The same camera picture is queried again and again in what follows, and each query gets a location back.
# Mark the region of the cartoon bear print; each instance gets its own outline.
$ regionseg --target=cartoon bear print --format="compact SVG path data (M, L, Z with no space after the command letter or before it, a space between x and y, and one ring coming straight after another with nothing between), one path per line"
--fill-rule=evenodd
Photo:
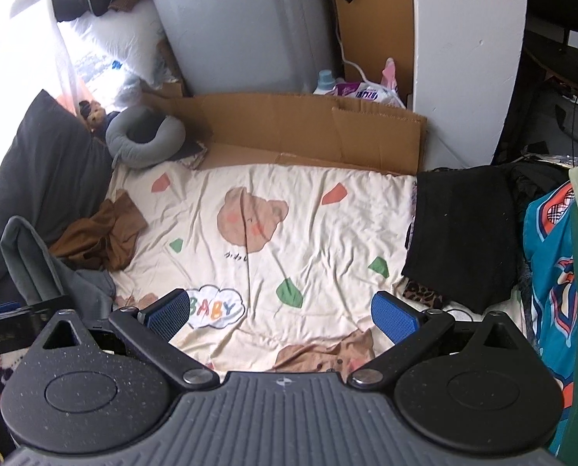
M265 200L246 188L233 188L224 196L217 229L227 242L245 247L247 253L259 252L288 213L286 201Z

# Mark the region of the black pillow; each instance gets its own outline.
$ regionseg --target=black pillow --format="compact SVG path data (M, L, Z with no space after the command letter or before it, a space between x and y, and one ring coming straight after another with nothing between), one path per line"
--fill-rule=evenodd
M22 216L51 245L73 221L97 212L111 165L108 148L41 91L0 165L0 238L8 220ZM6 274L0 252L0 279Z

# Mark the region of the gray gripper base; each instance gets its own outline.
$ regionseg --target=gray gripper base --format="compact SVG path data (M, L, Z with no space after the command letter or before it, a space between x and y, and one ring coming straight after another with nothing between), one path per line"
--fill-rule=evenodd
M409 431L384 396L347 388L336 373L231 373L216 390L184 395L161 428L125 450L95 457L54 457L21 449L6 462L8 466L487 463L560 464L544 450L489 460L453 454Z

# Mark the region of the cardboard sheet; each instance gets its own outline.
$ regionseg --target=cardboard sheet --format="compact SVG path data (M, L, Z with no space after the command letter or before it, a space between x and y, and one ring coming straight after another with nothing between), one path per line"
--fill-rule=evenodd
M249 161L232 164L319 162L410 175L420 168L427 120L401 108L336 96L293 94L212 94L181 99L145 94L143 102L180 118L197 138L269 152L250 153L243 158ZM214 153L207 159L219 159Z

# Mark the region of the stuffed toy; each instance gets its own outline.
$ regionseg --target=stuffed toy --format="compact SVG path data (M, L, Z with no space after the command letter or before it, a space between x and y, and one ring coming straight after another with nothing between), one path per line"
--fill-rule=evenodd
M106 109L103 108L97 100L91 100L89 102L82 100L80 102L80 115L84 119L88 131L103 142L106 141L108 124L110 124L110 121L119 113L120 112L113 111L106 114Z

